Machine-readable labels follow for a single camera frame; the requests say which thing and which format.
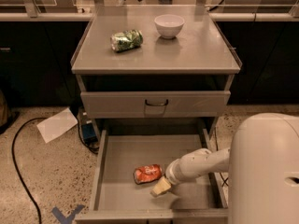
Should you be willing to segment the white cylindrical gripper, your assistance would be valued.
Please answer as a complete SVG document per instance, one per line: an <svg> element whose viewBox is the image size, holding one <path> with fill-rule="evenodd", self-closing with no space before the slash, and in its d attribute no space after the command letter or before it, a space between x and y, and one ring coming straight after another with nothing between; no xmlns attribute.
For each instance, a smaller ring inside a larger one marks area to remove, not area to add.
<svg viewBox="0 0 299 224"><path fill-rule="evenodd" d="M158 197L171 189L172 185L177 185L185 181L187 177L182 173L180 161L176 159L172 161L165 171L165 176L162 176L157 184L153 187L150 194L153 197Z"/></svg>

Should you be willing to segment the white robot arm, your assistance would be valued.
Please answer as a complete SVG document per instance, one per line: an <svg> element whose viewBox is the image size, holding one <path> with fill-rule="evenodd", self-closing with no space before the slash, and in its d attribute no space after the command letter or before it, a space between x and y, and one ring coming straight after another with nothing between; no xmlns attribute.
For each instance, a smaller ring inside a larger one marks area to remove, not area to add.
<svg viewBox="0 0 299 224"><path fill-rule="evenodd" d="M299 118L261 113L245 119L229 147L200 148L172 161L150 194L222 172L229 175L228 224L299 224Z"/></svg>

